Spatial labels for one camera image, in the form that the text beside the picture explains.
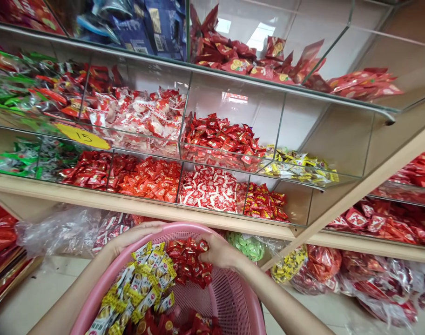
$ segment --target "pink basket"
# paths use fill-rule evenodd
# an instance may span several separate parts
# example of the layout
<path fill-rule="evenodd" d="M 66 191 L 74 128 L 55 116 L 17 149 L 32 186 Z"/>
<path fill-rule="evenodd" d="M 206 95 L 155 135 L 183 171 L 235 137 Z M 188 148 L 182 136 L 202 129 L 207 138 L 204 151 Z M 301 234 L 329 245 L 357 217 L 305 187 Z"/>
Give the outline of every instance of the pink basket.
<path fill-rule="evenodd" d="M 213 230 L 195 223 L 174 222 L 164 226 L 162 232 L 146 236 L 140 241 L 128 246 L 108 267 L 96 286 L 91 291 L 82 307 L 71 335 L 83 335 L 95 319 L 101 300 L 113 284 L 120 270 L 132 260 L 131 253 L 145 245 L 148 241 L 154 243 L 168 242 L 177 239 L 197 238 L 203 233 L 213 233 Z M 223 334 L 230 335 L 266 335 L 263 314 L 257 296 L 246 282 L 229 270 L 214 268 L 212 283 L 202 290 L 193 283 L 186 286 L 175 285 L 175 304 L 182 311 L 194 308 L 204 316 L 217 316 Z M 186 315 L 180 316 L 179 322 L 184 322 Z"/>

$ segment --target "hand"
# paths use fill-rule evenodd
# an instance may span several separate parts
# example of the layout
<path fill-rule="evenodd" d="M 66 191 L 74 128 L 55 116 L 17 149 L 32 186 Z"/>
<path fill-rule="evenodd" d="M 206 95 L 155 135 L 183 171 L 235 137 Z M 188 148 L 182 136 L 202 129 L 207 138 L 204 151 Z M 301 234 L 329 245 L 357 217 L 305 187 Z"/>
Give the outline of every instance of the hand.
<path fill-rule="evenodd" d="M 219 268 L 236 269 L 237 265 L 248 259 L 224 239 L 215 234 L 202 234 L 197 240 L 205 240 L 209 251 L 198 256 L 199 261 L 212 263 Z"/>
<path fill-rule="evenodd" d="M 165 224 L 166 223 L 162 221 L 143 222 L 140 225 L 130 228 L 125 233 L 115 237 L 110 242 L 108 242 L 105 247 L 109 248 L 116 258 L 130 244 L 149 234 L 156 234 L 161 232 L 162 226 Z"/>

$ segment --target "finger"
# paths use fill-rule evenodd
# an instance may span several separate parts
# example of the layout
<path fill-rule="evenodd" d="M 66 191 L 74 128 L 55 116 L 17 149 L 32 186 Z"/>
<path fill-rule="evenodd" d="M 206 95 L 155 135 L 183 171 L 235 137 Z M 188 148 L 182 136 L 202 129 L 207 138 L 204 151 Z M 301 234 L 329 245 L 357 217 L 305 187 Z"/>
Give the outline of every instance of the finger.
<path fill-rule="evenodd" d="M 143 222 L 140 225 L 136 226 L 137 228 L 147 228 L 147 227 L 160 227 L 163 226 L 167 223 L 162 222 L 162 221 L 147 221 L 147 222 Z"/>
<path fill-rule="evenodd" d="M 198 260 L 203 263 L 212 263 L 211 262 L 211 252 L 205 252 L 198 255 Z"/>
<path fill-rule="evenodd" d="M 208 244 L 211 241 L 212 234 L 211 233 L 203 233 L 195 240 L 198 243 L 200 240 L 205 240 Z"/>
<path fill-rule="evenodd" d="M 146 227 L 143 229 L 137 230 L 137 233 L 140 235 L 150 235 L 162 232 L 162 227 Z"/>

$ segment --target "wooden shelf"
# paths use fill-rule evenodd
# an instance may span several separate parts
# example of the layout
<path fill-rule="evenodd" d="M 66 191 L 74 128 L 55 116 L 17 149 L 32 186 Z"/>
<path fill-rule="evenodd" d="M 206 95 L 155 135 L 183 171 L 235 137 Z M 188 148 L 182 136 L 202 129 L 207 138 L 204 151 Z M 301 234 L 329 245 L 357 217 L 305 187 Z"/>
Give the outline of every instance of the wooden shelf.
<path fill-rule="evenodd" d="M 295 236 L 288 226 L 283 227 L 266 222 L 219 215 L 218 213 L 214 214 L 194 209 L 177 208 L 175 205 L 171 206 L 170 204 L 156 204 L 140 199 L 125 198 L 118 194 L 56 185 L 28 180 L 26 178 L 0 175 L 0 192 L 47 201 L 60 201 L 81 206 L 140 214 L 159 219 L 197 222 L 210 228 L 232 230 L 286 241 L 295 240 Z M 356 237 L 319 232 L 313 235 L 307 243 L 425 262 L 425 248 L 396 244 L 383 240 L 365 239 L 361 236 Z"/>

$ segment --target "price tag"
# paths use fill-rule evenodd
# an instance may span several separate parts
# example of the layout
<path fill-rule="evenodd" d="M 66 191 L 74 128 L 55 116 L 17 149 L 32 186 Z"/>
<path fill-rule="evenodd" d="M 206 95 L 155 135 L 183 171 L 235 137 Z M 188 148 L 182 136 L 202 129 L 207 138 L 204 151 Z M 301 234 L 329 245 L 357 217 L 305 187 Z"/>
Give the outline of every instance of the price tag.
<path fill-rule="evenodd" d="M 54 123 L 54 125 L 66 136 L 68 136 L 70 139 L 79 142 L 81 144 L 88 145 L 90 147 L 96 147 L 99 149 L 109 150 L 111 146 L 109 143 L 104 140 L 103 138 L 100 138 L 97 135 L 94 135 L 92 133 L 89 133 L 86 130 L 79 129 L 73 126 L 69 126 L 63 123 Z"/>

